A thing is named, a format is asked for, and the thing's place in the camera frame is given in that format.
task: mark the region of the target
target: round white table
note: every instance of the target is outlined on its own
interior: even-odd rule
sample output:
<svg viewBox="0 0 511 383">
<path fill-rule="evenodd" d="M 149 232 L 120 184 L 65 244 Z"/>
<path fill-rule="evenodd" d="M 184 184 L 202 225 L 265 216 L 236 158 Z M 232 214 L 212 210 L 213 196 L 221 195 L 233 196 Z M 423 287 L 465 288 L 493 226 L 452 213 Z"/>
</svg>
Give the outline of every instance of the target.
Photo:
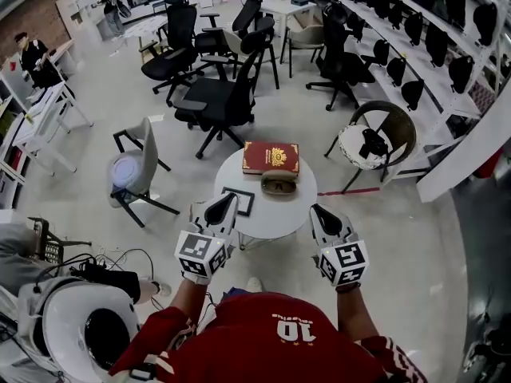
<svg viewBox="0 0 511 383">
<path fill-rule="evenodd" d="M 237 215 L 235 229 L 253 239 L 278 239 L 297 231 L 316 203 L 318 186 L 314 173 L 300 157 L 300 173 L 296 191 L 291 195 L 267 195 L 261 190 L 260 175 L 242 171 L 244 150 L 233 153 L 216 173 L 215 195 L 224 188 L 253 193 L 254 203 L 248 217 Z"/>
</svg>

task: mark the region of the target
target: chair backrest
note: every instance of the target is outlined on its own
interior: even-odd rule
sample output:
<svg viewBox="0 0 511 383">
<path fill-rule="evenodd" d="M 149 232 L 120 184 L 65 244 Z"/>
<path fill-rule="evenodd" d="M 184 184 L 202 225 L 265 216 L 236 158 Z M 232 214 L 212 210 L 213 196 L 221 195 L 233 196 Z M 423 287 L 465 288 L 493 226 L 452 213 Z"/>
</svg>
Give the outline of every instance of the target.
<svg viewBox="0 0 511 383">
<path fill-rule="evenodd" d="M 240 13 L 232 23 L 232 31 L 243 38 L 247 34 L 248 27 L 256 18 L 261 9 L 261 0 L 247 0 Z"/>
<path fill-rule="evenodd" d="M 197 9 L 188 0 L 165 0 L 168 3 L 168 46 L 172 49 L 193 47 L 192 37 Z"/>
<path fill-rule="evenodd" d="M 151 122 L 145 117 L 141 124 L 132 128 L 127 128 L 126 132 L 133 139 L 143 140 L 142 150 L 142 171 L 128 188 L 133 193 L 146 192 L 151 187 L 151 181 L 156 173 L 158 166 L 158 149 L 154 140 L 153 128 Z"/>
<path fill-rule="evenodd" d="M 401 163 L 412 153 L 417 141 L 414 122 L 408 114 L 397 105 L 387 101 L 369 101 L 358 107 L 351 117 L 350 124 L 356 124 L 365 113 L 372 111 L 387 112 L 385 120 L 379 128 L 376 129 L 376 132 L 382 131 L 389 139 L 390 145 L 392 146 L 389 153 L 392 154 L 405 145 L 405 150 L 398 158 L 379 168 Z"/>
<path fill-rule="evenodd" d="M 230 125 L 245 124 L 250 118 L 253 99 L 253 78 L 249 78 L 250 68 L 254 65 L 261 50 L 255 50 L 241 66 L 227 104 L 225 105 L 226 120 Z"/>
</svg>

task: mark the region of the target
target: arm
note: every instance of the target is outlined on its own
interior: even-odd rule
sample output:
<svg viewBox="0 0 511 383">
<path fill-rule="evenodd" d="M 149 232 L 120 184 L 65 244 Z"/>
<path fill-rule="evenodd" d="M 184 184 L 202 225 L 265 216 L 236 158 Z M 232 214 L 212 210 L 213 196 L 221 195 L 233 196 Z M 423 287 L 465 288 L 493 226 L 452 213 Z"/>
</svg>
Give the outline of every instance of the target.
<svg viewBox="0 0 511 383">
<path fill-rule="evenodd" d="M 339 332 L 347 335 L 352 341 L 379 336 L 376 326 L 370 318 L 360 288 L 349 292 L 352 284 L 337 288 L 337 321 Z"/>
<path fill-rule="evenodd" d="M 194 325 L 197 325 L 207 290 L 207 285 L 195 284 L 189 279 L 184 278 L 170 306 L 183 312 L 192 320 Z"/>
</svg>

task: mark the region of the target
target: red book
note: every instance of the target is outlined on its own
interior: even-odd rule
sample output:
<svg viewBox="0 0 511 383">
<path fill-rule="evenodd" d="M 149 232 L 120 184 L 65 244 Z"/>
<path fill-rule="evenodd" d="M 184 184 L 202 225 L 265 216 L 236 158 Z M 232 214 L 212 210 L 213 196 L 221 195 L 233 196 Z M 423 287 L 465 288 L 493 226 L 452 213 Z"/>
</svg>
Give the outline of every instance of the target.
<svg viewBox="0 0 511 383">
<path fill-rule="evenodd" d="M 268 170 L 287 170 L 298 175 L 298 145 L 245 142 L 243 173 L 262 175 Z"/>
</svg>

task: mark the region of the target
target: sneaker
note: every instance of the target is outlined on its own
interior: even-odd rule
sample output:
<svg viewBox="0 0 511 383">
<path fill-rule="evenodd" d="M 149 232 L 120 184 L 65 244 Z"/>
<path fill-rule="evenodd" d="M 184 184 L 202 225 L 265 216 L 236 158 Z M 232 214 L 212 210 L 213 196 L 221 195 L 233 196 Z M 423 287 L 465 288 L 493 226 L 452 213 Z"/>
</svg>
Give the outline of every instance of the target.
<svg viewBox="0 0 511 383">
<path fill-rule="evenodd" d="M 169 284 L 164 284 L 162 282 L 157 282 L 157 281 L 154 281 L 154 280 L 152 280 L 152 283 L 154 285 L 156 285 L 156 287 L 158 288 L 158 292 L 157 293 L 161 297 L 168 297 L 172 293 L 172 288 L 171 288 L 171 286 Z"/>
<path fill-rule="evenodd" d="M 263 284 L 259 278 L 252 277 L 248 280 L 245 290 L 252 293 L 263 292 Z"/>
</svg>

